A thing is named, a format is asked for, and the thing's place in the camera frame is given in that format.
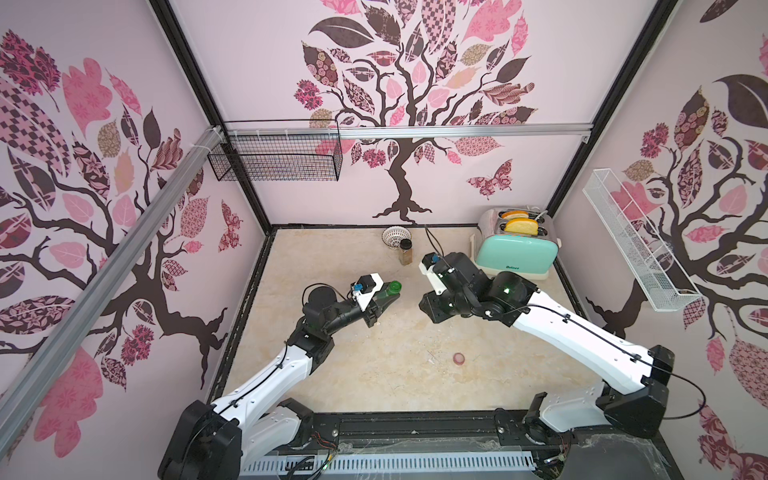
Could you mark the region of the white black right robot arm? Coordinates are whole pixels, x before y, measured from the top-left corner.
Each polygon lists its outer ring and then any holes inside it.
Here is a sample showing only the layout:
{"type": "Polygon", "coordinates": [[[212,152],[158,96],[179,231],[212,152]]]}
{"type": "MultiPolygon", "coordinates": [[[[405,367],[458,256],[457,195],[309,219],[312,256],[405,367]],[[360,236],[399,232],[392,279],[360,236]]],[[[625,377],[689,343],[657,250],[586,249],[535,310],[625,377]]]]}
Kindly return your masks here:
{"type": "Polygon", "coordinates": [[[537,394],[526,416],[530,437],[545,431],[610,425],[649,439],[667,410],[675,355],[662,345],[646,348],[611,334],[568,310],[536,284],[512,272],[493,278],[451,268],[422,271],[432,286],[419,303],[439,324],[456,316],[479,317],[516,328],[556,347],[600,381],[570,393],[537,394]]]}

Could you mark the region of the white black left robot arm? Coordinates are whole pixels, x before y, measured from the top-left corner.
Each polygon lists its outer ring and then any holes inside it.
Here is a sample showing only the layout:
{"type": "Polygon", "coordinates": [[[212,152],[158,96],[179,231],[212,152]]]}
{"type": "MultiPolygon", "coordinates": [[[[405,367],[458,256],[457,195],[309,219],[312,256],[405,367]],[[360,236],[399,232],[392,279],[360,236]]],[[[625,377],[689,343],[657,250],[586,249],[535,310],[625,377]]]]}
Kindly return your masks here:
{"type": "Polygon", "coordinates": [[[357,321],[374,326],[401,291],[400,282],[385,282],[377,274],[360,277],[347,295],[327,284],[307,287],[301,318],[267,366],[229,394],[185,408],[160,461],[159,478],[237,479],[272,450],[307,444],[314,414],[286,393],[324,363],[336,332],[357,321]]]}

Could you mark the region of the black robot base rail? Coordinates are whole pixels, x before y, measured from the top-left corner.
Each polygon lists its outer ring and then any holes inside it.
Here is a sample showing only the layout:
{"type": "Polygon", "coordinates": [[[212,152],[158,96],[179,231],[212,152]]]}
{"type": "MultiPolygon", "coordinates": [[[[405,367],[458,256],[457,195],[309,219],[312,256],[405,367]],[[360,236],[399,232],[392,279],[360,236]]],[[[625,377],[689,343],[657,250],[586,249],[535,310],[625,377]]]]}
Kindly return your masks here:
{"type": "Polygon", "coordinates": [[[416,412],[316,413],[311,423],[315,439],[343,449],[378,447],[464,447],[472,444],[528,451],[560,452],[590,434],[630,433],[615,425],[572,427],[564,433],[541,420],[527,420],[525,410],[465,410],[416,412]]]}

